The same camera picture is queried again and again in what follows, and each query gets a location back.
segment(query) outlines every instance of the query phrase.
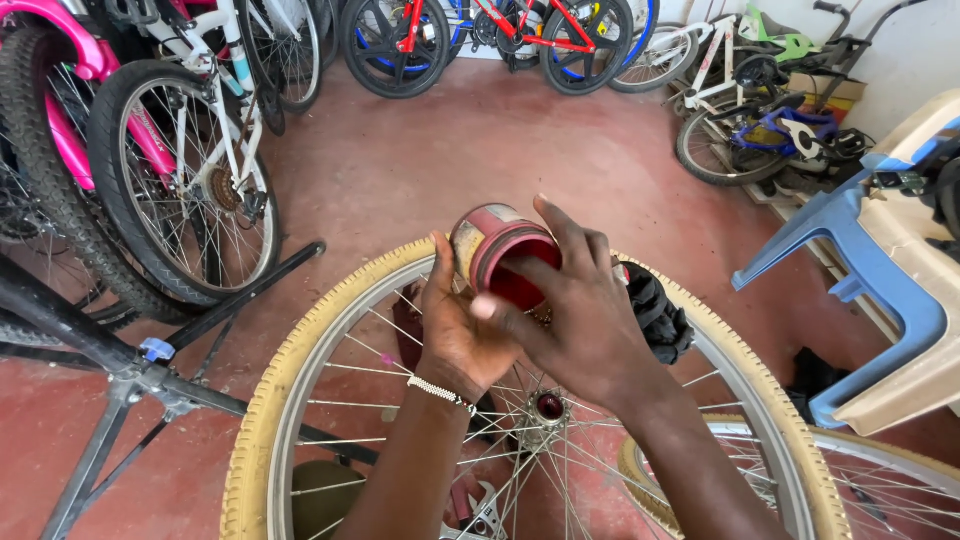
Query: red bicycle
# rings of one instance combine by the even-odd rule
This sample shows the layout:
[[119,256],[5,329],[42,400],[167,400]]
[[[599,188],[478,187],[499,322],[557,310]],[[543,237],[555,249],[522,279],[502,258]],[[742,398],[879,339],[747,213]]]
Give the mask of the red bicycle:
[[349,0],[342,46],[350,72],[379,96],[418,96],[444,72],[450,25],[469,24],[474,41],[507,54],[539,45],[544,77],[566,95],[605,85],[630,52],[634,17],[627,0],[550,0],[543,26],[527,20],[537,0],[516,0],[518,9],[507,15],[491,0],[476,1],[483,12],[475,19],[448,20],[439,0]]

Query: hand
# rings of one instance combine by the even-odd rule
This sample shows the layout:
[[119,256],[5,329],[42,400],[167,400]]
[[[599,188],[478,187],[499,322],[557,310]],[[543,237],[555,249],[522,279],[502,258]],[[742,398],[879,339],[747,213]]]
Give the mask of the hand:
[[647,375],[669,375],[643,338],[626,287],[613,277],[607,237],[581,228],[540,195],[534,208],[557,238],[563,266],[558,271],[538,258],[500,265],[540,289],[553,308],[550,327],[489,294],[478,296],[470,312],[511,335],[567,390],[619,415],[617,406],[642,391]]
[[520,348],[469,314],[472,291],[458,295],[451,290],[453,247],[443,233],[434,231],[430,239],[437,246],[437,260],[423,289],[423,358],[417,376],[476,404],[507,373]]

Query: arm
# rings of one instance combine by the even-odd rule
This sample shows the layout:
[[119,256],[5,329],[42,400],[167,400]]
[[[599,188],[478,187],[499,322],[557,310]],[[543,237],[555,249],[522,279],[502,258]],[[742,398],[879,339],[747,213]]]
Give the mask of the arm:
[[509,333],[573,394],[617,415],[647,454],[690,539],[789,540],[783,527],[716,442],[693,399],[660,366],[643,338],[610,247],[539,196],[534,207],[563,253],[558,271],[536,258],[502,263],[535,284],[553,308],[544,330],[502,299],[470,309]]
[[[468,314],[454,295],[453,249],[433,232],[437,261],[423,290],[423,356],[417,377],[476,404],[514,363],[519,347]],[[470,415],[410,386],[386,446],[335,540],[435,540]]]

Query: cardboard box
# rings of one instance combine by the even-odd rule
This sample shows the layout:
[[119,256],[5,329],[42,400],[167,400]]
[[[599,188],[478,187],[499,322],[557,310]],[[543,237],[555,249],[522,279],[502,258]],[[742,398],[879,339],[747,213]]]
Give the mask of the cardboard box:
[[[790,83],[786,89],[790,91],[803,90],[806,92],[806,101],[800,107],[800,112],[813,112],[813,106],[817,102],[817,96],[830,86],[833,77],[823,75],[806,75],[804,73],[790,74]],[[863,99],[863,92],[867,84],[858,81],[847,80],[840,83],[840,86],[834,90],[833,95],[827,100],[825,106],[833,112],[833,117],[837,119],[837,124],[842,124],[847,113],[853,109],[853,104]]]

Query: label on can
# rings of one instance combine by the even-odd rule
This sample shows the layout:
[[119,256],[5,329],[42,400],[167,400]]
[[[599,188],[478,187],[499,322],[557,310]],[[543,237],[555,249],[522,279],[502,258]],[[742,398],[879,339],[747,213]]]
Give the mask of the label on can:
[[450,238],[453,240],[453,264],[467,283],[473,286],[470,281],[470,265],[473,263],[473,256],[487,236],[480,232],[469,221],[460,224],[460,229],[453,232]]
[[516,213],[516,210],[508,207],[507,205],[487,205],[484,207],[484,209],[504,223],[510,223],[511,221],[523,221],[523,217]]

